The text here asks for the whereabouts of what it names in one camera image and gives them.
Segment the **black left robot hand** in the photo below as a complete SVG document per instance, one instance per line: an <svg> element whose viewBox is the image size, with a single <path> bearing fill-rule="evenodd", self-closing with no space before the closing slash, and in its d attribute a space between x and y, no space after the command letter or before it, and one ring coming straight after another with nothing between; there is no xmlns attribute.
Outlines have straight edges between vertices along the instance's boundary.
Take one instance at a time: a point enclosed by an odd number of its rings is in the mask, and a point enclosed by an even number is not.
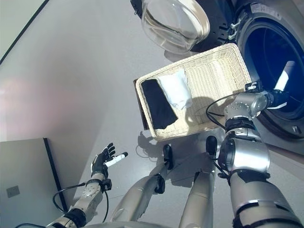
<svg viewBox="0 0 304 228"><path fill-rule="evenodd" d="M111 142L101 153L97 154L91 163L91 176L102 174L107 178L108 168L128 156L128 152L123 152L119 155L116 155L115 153L114 143Z"/></svg>

